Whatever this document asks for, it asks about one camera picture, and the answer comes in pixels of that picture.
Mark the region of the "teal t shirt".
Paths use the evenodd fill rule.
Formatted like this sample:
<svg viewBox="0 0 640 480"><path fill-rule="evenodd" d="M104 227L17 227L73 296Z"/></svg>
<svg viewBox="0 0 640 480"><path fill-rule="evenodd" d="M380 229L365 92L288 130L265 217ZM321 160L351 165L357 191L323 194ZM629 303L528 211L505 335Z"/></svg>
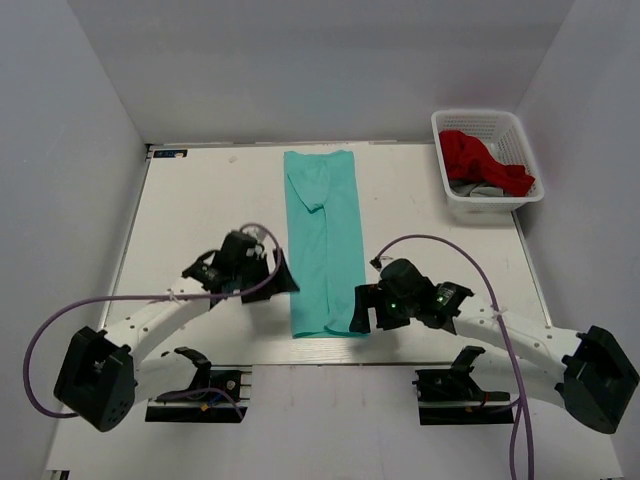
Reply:
<svg viewBox="0 0 640 480"><path fill-rule="evenodd" d="M290 297L292 336L354 337L355 288L366 276L353 153L285 152L284 192L289 267L300 288Z"/></svg>

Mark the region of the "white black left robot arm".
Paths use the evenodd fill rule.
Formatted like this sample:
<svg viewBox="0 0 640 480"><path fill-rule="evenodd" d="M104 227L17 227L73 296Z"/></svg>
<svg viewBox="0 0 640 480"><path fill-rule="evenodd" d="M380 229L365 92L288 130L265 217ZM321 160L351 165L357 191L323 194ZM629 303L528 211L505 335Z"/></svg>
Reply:
<svg viewBox="0 0 640 480"><path fill-rule="evenodd" d="M165 293L143 296L144 306L101 330L83 327L70 340L54 395L100 432L115 428L147 400L172 402L215 395L235 399L211 384L212 363L186 346L153 351L190 321L228 298L268 301L299 290L281 246L266 252L266 228L247 224L230 231L218 249L186 267Z"/></svg>

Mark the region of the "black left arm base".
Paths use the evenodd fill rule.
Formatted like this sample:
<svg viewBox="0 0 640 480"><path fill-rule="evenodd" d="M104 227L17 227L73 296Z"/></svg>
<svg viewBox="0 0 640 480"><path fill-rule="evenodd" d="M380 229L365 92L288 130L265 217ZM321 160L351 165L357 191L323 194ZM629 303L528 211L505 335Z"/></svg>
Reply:
<svg viewBox="0 0 640 480"><path fill-rule="evenodd" d="M188 388L189 395L150 400L147 423L240 424L247 413L252 386L250 367L211 368Z"/></svg>

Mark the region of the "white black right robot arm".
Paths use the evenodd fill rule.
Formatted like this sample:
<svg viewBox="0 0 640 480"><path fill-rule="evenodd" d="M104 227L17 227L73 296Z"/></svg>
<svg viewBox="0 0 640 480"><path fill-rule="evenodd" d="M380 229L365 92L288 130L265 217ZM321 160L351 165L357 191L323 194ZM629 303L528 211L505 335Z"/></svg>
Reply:
<svg viewBox="0 0 640 480"><path fill-rule="evenodd" d="M500 316L469 288L434 284L407 259L389 263L375 284L354 290L353 333L393 330L418 321L469 340L446 369L421 369L414 382L429 408L470 402L494 411L523 389L564 409L582 425L611 435L639 385L639 374L615 337Z"/></svg>

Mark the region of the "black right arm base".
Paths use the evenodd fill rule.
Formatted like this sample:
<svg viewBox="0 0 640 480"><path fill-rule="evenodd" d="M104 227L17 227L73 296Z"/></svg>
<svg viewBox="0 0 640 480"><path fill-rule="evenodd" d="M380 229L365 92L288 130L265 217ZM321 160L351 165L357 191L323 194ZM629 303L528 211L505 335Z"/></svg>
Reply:
<svg viewBox="0 0 640 480"><path fill-rule="evenodd" d="M480 426L514 423L515 401L500 391L484 391L468 371L421 369L412 382L421 426Z"/></svg>

